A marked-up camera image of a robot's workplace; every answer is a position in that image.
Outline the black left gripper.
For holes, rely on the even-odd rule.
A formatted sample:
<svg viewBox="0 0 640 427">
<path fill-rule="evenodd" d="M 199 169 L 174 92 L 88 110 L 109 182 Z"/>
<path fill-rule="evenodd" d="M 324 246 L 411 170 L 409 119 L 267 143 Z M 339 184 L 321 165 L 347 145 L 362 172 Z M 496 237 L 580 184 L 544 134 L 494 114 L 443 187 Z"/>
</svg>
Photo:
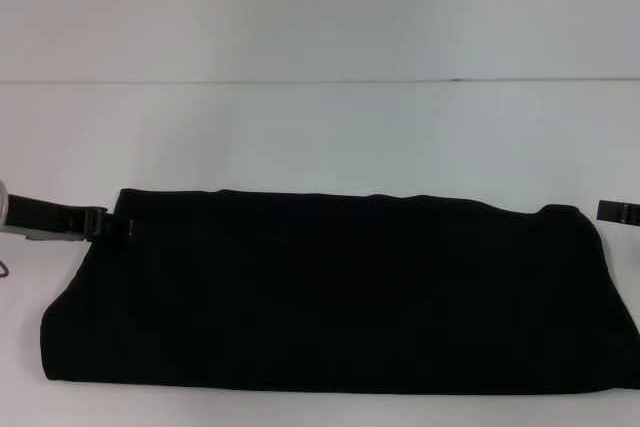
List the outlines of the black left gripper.
<svg viewBox="0 0 640 427">
<path fill-rule="evenodd" d="M 95 241 L 131 236 L 133 221 L 102 207 L 67 206 L 4 193 L 3 232 L 31 241 Z"/>
</svg>

